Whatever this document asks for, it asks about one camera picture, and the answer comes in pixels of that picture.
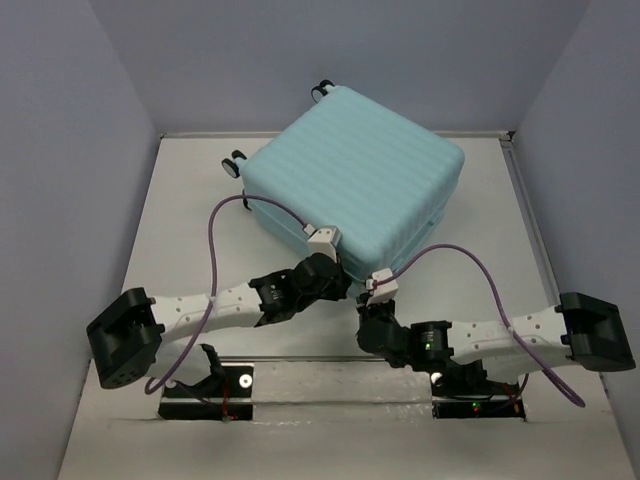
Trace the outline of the light blue suitcase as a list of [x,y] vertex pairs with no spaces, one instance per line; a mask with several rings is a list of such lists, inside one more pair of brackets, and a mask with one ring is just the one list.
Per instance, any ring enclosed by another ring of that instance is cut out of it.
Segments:
[[356,282],[402,267],[441,221],[465,154],[456,144],[344,85],[323,80],[314,105],[255,153],[222,167],[243,183],[257,223],[299,254],[299,225],[335,227]]

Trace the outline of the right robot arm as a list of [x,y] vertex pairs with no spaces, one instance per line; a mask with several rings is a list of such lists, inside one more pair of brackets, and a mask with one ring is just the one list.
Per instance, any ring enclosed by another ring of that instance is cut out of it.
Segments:
[[552,381],[556,368],[632,370],[636,362],[618,307],[581,293],[507,321],[426,321],[401,325],[395,303],[358,306],[359,348],[393,368],[429,375],[440,397],[490,396],[537,371]]

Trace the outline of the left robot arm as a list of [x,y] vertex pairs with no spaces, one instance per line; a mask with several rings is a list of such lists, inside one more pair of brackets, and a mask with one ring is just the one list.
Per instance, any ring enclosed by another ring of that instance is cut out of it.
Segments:
[[200,335],[259,328],[292,319],[318,301],[346,298],[351,280],[339,258],[314,253],[292,269],[254,278],[215,296],[120,294],[86,328],[100,385],[119,389],[142,378],[186,382],[209,395],[221,383],[215,349]]

